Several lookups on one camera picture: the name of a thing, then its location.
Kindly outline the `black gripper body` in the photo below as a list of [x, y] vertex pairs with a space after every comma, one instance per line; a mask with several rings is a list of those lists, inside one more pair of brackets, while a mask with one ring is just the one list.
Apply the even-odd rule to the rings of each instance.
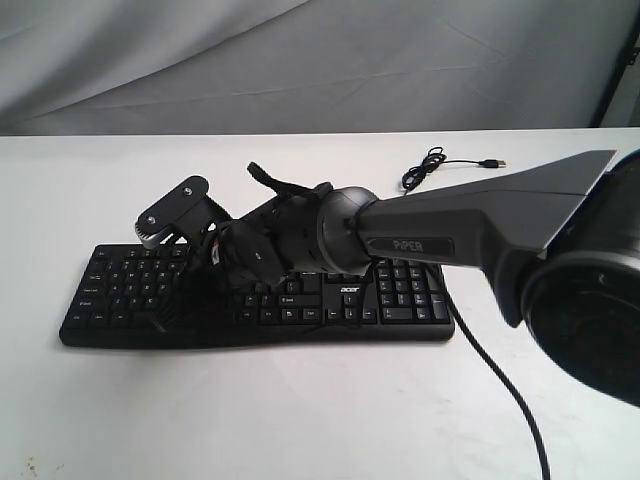
[[209, 197], [195, 205], [189, 226], [195, 252], [187, 293], [195, 299], [220, 299], [253, 283], [276, 287], [291, 271], [265, 230], [232, 219]]

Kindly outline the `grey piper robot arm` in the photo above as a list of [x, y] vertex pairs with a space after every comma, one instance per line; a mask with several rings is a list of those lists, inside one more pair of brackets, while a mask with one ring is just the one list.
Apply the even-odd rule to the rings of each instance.
[[219, 288], [292, 272], [359, 275], [382, 259], [470, 267], [505, 322], [525, 325], [582, 384], [639, 402], [639, 156], [579, 153], [529, 170], [381, 199], [251, 176], [271, 200], [233, 218], [191, 176], [144, 210], [142, 245], [190, 245], [191, 269]]

